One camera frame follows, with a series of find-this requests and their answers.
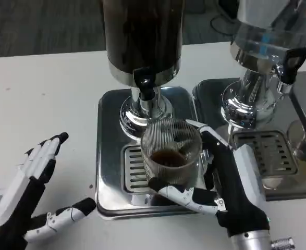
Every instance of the metal robot arm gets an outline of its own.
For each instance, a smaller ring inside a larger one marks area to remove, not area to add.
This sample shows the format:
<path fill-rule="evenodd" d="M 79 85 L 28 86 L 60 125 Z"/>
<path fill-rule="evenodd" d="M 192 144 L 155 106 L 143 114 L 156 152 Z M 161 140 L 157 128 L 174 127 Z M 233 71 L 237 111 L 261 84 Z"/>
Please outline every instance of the metal robot arm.
<path fill-rule="evenodd" d="M 187 122 L 198 128 L 203 149 L 213 155 L 211 168 L 217 172 L 218 192 L 168 185 L 159 178 L 149 181 L 150 188 L 191 210 L 215 214 L 220 226 L 227 229 L 235 250 L 293 248 L 291 239 L 271 242 L 269 220 L 264 212 L 265 196 L 251 147 L 244 145 L 234 151 L 206 124 Z"/>

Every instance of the black tap handle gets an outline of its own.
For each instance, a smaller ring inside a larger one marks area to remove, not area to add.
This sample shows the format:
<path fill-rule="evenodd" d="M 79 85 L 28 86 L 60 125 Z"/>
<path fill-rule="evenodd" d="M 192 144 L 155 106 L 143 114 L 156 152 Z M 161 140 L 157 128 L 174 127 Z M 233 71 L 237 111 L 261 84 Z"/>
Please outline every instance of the black tap handle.
<path fill-rule="evenodd" d="M 143 67 L 133 71 L 134 82 L 140 89 L 140 98 L 144 101 L 149 101 L 154 98 L 153 90 L 156 80 L 156 71 L 151 67 Z"/>
<path fill-rule="evenodd" d="M 306 60 L 306 47 L 287 51 L 283 61 L 283 73 L 279 76 L 281 82 L 291 85 L 295 82 L 299 68 Z"/>

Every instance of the robot finger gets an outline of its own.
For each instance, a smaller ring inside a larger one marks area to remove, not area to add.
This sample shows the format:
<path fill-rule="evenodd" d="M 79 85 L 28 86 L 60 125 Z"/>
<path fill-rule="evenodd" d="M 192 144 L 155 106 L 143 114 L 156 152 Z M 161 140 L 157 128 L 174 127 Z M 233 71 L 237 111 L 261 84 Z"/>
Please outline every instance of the robot finger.
<path fill-rule="evenodd" d="M 29 161 L 25 166 L 25 173 L 27 176 L 35 176 L 38 179 L 44 171 L 45 166 L 59 153 L 61 144 L 67 139 L 68 134 L 63 132 L 53 136 L 47 141 L 41 142 L 36 147 L 36 150 L 33 149 L 29 155 Z"/>
<path fill-rule="evenodd" d="M 42 161 L 42 158 L 49 152 L 48 149 L 50 147 L 54 148 L 54 144 L 56 144 L 55 147 L 57 147 L 58 144 L 59 144 L 59 139 L 55 139 L 53 141 L 47 140 L 44 143 L 42 148 L 38 151 L 37 155 L 32 159 L 31 164 L 28 166 L 28 169 L 26 170 L 27 177 L 31 177 L 31 176 L 34 175 L 37 166 L 39 166 L 41 161 Z"/>
<path fill-rule="evenodd" d="M 35 159 L 36 155 L 38 154 L 38 152 L 40 151 L 40 149 L 42 148 L 42 146 L 40 144 L 38 144 L 36 147 L 30 149 L 29 151 L 26 152 L 26 155 L 28 155 L 28 157 L 26 158 L 25 162 L 23 163 L 23 166 L 21 168 L 21 170 L 27 174 L 27 170 L 29 169 L 29 166 L 31 165 L 31 163 L 33 162 L 33 160 Z"/>

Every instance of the coffee dispenser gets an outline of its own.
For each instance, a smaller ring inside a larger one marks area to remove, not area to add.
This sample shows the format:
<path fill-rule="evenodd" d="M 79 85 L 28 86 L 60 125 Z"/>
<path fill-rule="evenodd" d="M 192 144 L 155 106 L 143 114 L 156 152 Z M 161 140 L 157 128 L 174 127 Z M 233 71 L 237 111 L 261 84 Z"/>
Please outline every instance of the coffee dispenser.
<path fill-rule="evenodd" d="M 186 90 L 162 87 L 180 69 L 185 1 L 102 3 L 109 68 L 127 89 L 111 90 L 99 102 L 97 208 L 107 219 L 190 213 L 148 188 L 139 142 L 150 121 L 196 120 Z"/>

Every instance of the robotic hand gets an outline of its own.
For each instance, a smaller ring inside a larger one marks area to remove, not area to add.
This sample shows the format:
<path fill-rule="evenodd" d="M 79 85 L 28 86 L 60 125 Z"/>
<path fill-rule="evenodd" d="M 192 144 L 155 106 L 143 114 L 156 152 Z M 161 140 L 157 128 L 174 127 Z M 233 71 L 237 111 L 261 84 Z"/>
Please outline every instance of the robotic hand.
<path fill-rule="evenodd" d="M 52 177 L 55 156 L 67 139 L 68 134 L 61 133 L 27 151 L 8 189 L 0 190 L 0 249 L 25 249 L 27 243 L 46 239 L 95 209 L 95 201 L 86 198 L 31 218 Z"/>
<path fill-rule="evenodd" d="M 149 187 L 190 210 L 216 215 L 235 250 L 294 248 L 291 238 L 271 242 L 269 220 L 264 212 L 265 194 L 252 148 L 244 145 L 235 151 L 206 124 L 186 122 L 199 130 L 203 149 L 213 155 L 204 175 L 207 190 L 169 185 L 157 177 L 150 179 Z M 213 172 L 217 191 L 212 188 Z"/>

